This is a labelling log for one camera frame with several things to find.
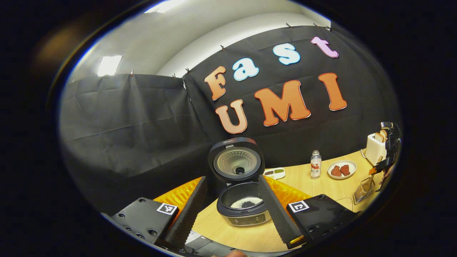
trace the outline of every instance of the plastic bottle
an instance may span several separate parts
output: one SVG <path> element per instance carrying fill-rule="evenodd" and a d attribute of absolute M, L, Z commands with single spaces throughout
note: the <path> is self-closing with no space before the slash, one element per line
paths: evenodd
<path fill-rule="evenodd" d="M 319 154 L 318 150 L 313 151 L 311 156 L 311 178 L 318 179 L 320 177 L 320 168 L 321 168 L 322 157 Z"/>

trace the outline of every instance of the rice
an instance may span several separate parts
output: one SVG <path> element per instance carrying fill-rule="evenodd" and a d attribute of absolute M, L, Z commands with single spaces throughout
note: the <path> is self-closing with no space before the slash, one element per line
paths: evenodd
<path fill-rule="evenodd" d="M 246 207 L 254 206 L 258 203 L 262 202 L 262 199 L 258 197 L 246 197 L 241 200 L 234 202 L 230 207 L 234 209 L 241 209 Z"/>

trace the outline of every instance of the white plate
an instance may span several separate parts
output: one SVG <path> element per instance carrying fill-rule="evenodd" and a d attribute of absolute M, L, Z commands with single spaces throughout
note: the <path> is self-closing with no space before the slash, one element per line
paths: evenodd
<path fill-rule="evenodd" d="M 275 171 L 275 170 L 283 170 L 283 172 L 280 172 L 280 173 L 273 173 L 273 174 L 270 174 L 270 175 L 265 175 L 265 173 L 267 171 Z M 274 168 L 274 169 L 268 169 L 268 170 L 265 170 L 263 172 L 263 175 L 267 176 L 267 177 L 271 177 L 273 179 L 280 179 L 280 178 L 283 178 L 286 176 L 286 171 L 284 170 L 284 168 Z"/>
<path fill-rule="evenodd" d="M 336 177 L 336 176 L 333 176 L 332 175 L 332 170 L 333 168 L 335 168 L 335 166 L 338 165 L 340 166 L 340 168 L 344 165 L 349 165 L 349 175 L 345 176 L 345 175 L 341 175 L 340 177 Z M 357 164 L 353 161 L 350 161 L 350 160 L 342 160 L 342 161 L 336 161 L 332 164 L 330 164 L 328 170 L 327 170 L 327 173 L 329 174 L 330 177 L 334 178 L 334 179 L 345 179 L 345 178 L 349 178 L 350 176 L 352 176 L 357 170 Z"/>

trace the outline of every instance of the ceiling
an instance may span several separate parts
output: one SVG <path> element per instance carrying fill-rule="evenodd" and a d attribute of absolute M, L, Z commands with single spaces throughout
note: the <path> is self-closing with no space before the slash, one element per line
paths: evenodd
<path fill-rule="evenodd" d="M 118 74 L 157 74 L 178 52 L 236 20 L 267 13 L 303 15 L 288 0 L 186 0 L 166 13 L 141 13 L 102 37 L 81 59 L 69 81 L 96 76 L 103 56 L 122 55 Z"/>

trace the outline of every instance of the rice cooker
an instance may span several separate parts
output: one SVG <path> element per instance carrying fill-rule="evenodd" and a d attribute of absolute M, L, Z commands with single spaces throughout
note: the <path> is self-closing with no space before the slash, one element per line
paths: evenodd
<path fill-rule="evenodd" d="M 239 137 L 215 144 L 208 164 L 227 187 L 219 194 L 218 212 L 233 226 L 252 226 L 271 220 L 259 194 L 259 175 L 265 162 L 256 142 Z"/>

